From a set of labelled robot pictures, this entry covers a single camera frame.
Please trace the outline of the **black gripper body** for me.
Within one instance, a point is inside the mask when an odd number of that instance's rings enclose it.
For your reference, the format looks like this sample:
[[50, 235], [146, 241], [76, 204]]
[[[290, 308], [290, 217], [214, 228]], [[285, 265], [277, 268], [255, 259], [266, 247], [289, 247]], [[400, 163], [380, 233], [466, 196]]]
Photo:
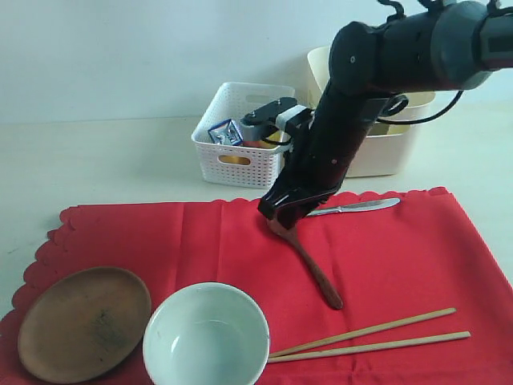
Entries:
[[385, 105], [383, 92], [348, 95], [327, 87], [312, 124], [295, 143], [291, 162], [283, 171], [282, 187], [328, 192], [340, 188], [370, 126]]

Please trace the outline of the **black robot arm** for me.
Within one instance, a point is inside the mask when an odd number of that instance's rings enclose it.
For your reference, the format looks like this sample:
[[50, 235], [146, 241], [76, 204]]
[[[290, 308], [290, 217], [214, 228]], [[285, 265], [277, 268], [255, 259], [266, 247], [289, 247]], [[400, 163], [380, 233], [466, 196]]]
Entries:
[[329, 79], [258, 209], [291, 229], [340, 187], [370, 127], [399, 95], [472, 90], [512, 65], [512, 10], [496, 2], [426, 1], [380, 26], [351, 22], [335, 35]]

